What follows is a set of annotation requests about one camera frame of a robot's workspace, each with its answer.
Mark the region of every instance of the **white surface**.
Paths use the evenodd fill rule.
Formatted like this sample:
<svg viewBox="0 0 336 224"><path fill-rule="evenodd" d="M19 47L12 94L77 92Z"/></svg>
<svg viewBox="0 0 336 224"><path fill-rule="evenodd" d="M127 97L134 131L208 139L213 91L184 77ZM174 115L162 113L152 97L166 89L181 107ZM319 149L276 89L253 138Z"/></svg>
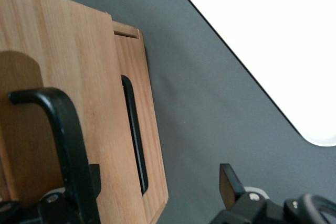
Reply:
<svg viewBox="0 0 336 224"><path fill-rule="evenodd" d="M336 0L190 0L310 143L336 145Z"/></svg>

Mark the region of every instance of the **wooden board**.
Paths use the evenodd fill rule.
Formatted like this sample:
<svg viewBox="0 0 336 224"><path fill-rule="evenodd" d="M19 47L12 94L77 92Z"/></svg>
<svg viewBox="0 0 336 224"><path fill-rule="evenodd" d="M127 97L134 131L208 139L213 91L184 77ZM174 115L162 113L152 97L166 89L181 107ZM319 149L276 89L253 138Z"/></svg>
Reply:
<svg viewBox="0 0 336 224"><path fill-rule="evenodd" d="M101 169L101 223L146 223L111 31L110 15L69 0L0 0L0 51L32 57L44 86L77 109L89 163Z"/></svg>
<svg viewBox="0 0 336 224"><path fill-rule="evenodd" d="M132 82L138 112L149 180L148 190L143 195L144 209L147 222L156 223L167 203L168 192L143 38L141 33L139 38L131 36L137 34L137 31L129 29L129 26L121 26L116 22L113 26L115 34L121 34L121 31L124 31L123 36L115 36L115 41L121 73Z"/></svg>

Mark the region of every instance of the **black plastic part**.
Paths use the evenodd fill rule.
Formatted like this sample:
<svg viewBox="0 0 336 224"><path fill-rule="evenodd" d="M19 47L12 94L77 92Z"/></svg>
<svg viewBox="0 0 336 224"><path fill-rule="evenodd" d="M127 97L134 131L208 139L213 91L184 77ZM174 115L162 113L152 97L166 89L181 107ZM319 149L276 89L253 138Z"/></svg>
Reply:
<svg viewBox="0 0 336 224"><path fill-rule="evenodd" d="M16 217L22 211L18 201L4 201L0 203L0 224L14 223Z"/></svg>
<svg viewBox="0 0 336 224"><path fill-rule="evenodd" d="M133 86L130 79L126 76L121 76L122 85L124 87L124 94L127 106L128 117L130 121L130 128L133 139L133 146L136 158L136 166L138 168L139 180L141 185L141 192L144 194L148 189L148 177L146 171L146 163L143 155L138 114L136 113L135 98Z"/></svg>
<svg viewBox="0 0 336 224"><path fill-rule="evenodd" d="M246 192L230 164L220 164L219 192L227 210Z"/></svg>
<svg viewBox="0 0 336 224"><path fill-rule="evenodd" d="M232 212L222 210L219 214L210 222L210 224L247 224L250 223L246 218L234 214Z"/></svg>
<svg viewBox="0 0 336 224"><path fill-rule="evenodd" d="M45 196L38 204L38 212L41 215L42 223L82 224L78 213L71 209L61 193Z"/></svg>
<svg viewBox="0 0 336 224"><path fill-rule="evenodd" d="M305 224L328 224L322 213L336 217L336 204L317 195L305 194L298 200L298 218Z"/></svg>
<svg viewBox="0 0 336 224"><path fill-rule="evenodd" d="M54 134L66 198L77 205L84 223L100 223L82 131L70 98L56 88L16 91L8 97L13 104L35 103L44 109Z"/></svg>
<svg viewBox="0 0 336 224"><path fill-rule="evenodd" d="M91 173L94 197L97 198L101 192L100 166L98 164L90 164L89 168Z"/></svg>

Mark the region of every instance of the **wooden edge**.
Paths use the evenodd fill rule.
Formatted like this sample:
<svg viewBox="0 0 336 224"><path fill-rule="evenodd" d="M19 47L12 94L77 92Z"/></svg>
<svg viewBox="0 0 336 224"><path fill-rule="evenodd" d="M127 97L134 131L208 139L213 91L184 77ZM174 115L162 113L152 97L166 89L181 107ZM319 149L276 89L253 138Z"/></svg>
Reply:
<svg viewBox="0 0 336 224"><path fill-rule="evenodd" d="M155 224L157 223L157 221L159 220L159 217L161 216L164 208L166 207L166 202L164 202L158 209L158 211L156 212L156 214L154 215L153 219L151 220L150 224Z"/></svg>
<svg viewBox="0 0 336 224"><path fill-rule="evenodd" d="M114 34L116 35L135 38L135 39L140 38L139 29L133 26L129 26L129 25L125 25L125 24L113 21L113 30L114 30Z"/></svg>

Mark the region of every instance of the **black bracket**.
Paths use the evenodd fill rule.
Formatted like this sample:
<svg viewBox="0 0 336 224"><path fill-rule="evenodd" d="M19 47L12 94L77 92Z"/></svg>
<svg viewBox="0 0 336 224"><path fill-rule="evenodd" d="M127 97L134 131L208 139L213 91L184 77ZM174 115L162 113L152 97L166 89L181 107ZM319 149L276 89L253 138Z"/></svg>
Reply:
<svg viewBox="0 0 336 224"><path fill-rule="evenodd" d="M89 166L79 118L70 98L56 88L15 91L11 92L8 97L13 104L38 104L47 114L54 135L65 186L64 195L51 194L46 196L35 206L38 217L34 214L31 215L41 220L37 223L77 223L70 221L77 216L78 223L99 224L100 219L96 203L96 197L101 190L99 165ZM70 219L67 220L69 222L66 222L65 219L63 219L64 222L58 222L59 218L57 221L53 221L46 217L52 211L57 213L56 208L54 208L56 205L58 205L58 214L54 215L54 218L57 219L63 209L63 213L66 213L63 217L69 217ZM7 223L2 222L5 213L8 212L0 213L0 223ZM22 218L32 218L29 216L29 210L24 211Z"/></svg>

